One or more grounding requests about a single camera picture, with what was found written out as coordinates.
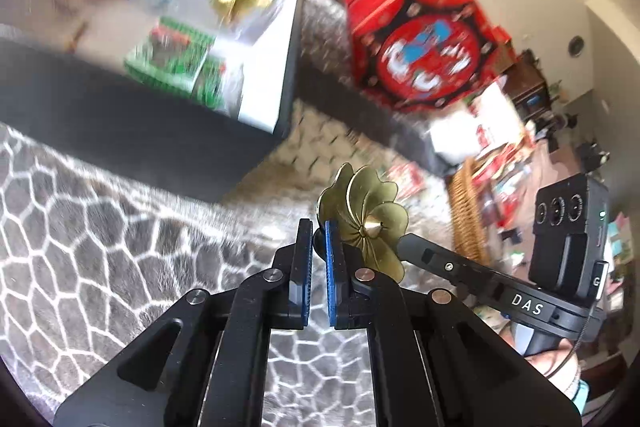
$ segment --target brass flower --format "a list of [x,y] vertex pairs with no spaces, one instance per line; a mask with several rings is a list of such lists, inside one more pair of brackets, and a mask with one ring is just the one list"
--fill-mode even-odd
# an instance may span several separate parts
[[320,195],[316,213],[323,229],[328,219],[338,222],[341,240],[362,250],[367,267],[400,282],[404,267],[395,250],[409,215],[394,203],[397,195],[398,186],[380,181],[373,167],[364,166],[354,174],[353,167],[345,163],[334,184]]

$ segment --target camera lens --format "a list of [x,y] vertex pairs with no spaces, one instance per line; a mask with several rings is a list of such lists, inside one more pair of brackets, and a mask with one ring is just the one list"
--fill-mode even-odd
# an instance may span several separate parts
[[582,198],[575,194],[569,203],[569,212],[567,216],[569,221],[576,221],[582,215]]
[[555,227],[562,222],[562,218],[564,217],[564,200],[562,198],[554,198],[554,200],[551,201],[550,211],[549,221],[551,225]]
[[536,209],[536,223],[542,225],[546,219],[546,203],[540,203]]

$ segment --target metal screw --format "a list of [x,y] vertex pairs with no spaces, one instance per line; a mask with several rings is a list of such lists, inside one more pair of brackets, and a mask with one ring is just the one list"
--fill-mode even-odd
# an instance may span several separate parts
[[262,277],[267,282],[277,282],[282,279],[282,270],[278,268],[269,268],[262,272]]
[[201,304],[205,301],[208,294],[206,291],[201,289],[191,290],[187,293],[187,302],[191,305]]
[[358,268],[356,270],[356,279],[358,281],[367,282],[373,280],[375,276],[376,273],[370,268]]
[[431,298],[436,304],[449,304],[451,302],[451,294],[446,290],[436,290],[431,293]]

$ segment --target wicker basket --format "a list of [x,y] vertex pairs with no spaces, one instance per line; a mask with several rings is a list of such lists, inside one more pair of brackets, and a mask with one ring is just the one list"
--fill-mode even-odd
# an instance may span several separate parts
[[490,258],[484,247],[484,230],[471,181],[473,165],[472,158],[466,159],[447,186],[453,220],[453,243],[460,255],[489,266]]

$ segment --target red gift box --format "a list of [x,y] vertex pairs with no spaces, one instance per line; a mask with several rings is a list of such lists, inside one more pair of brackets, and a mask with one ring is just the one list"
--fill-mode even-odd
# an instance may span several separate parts
[[488,86],[497,35],[475,0],[346,0],[356,81],[398,110]]

